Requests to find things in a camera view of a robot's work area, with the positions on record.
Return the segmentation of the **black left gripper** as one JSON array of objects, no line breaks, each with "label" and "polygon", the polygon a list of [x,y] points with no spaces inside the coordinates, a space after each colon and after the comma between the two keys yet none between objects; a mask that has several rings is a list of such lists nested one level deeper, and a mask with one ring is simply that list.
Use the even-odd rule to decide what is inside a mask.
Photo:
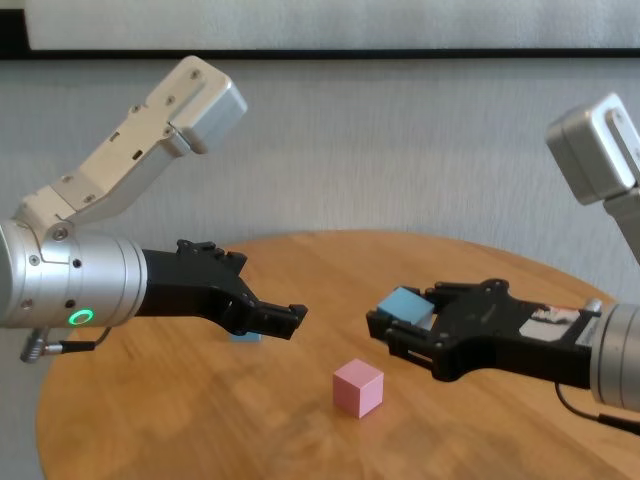
[{"label": "black left gripper", "polygon": [[302,304],[259,301],[240,277],[247,256],[214,242],[177,241],[174,253],[143,252],[147,268],[141,317],[200,317],[229,333],[289,340],[308,313]]}]

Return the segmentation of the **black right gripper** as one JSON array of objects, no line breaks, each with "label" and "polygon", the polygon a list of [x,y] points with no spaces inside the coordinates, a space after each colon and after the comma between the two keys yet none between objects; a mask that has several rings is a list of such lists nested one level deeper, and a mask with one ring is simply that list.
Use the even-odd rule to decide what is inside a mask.
[{"label": "black right gripper", "polygon": [[509,282],[436,282],[423,298],[438,313],[426,329],[370,310],[371,338],[394,357],[453,382],[469,372],[497,369],[580,389],[590,387],[591,347],[579,340],[598,313],[517,300]]}]

